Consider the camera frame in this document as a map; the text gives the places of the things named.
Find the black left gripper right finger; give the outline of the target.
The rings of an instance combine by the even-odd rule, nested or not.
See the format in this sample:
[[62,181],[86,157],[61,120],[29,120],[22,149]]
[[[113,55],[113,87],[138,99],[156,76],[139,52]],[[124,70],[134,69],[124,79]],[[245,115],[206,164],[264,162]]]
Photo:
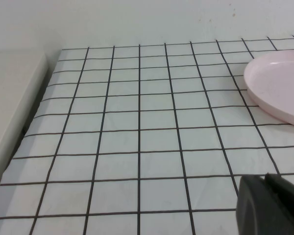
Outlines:
[[284,215],[294,228],[294,184],[277,174],[266,174],[265,183],[277,197]]

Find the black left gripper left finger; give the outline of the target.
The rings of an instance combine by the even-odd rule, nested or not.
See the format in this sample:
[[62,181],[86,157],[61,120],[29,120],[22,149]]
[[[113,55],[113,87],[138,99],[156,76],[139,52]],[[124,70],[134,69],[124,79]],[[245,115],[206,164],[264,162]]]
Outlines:
[[240,179],[236,219],[240,235],[288,234],[288,220],[281,202],[258,176]]

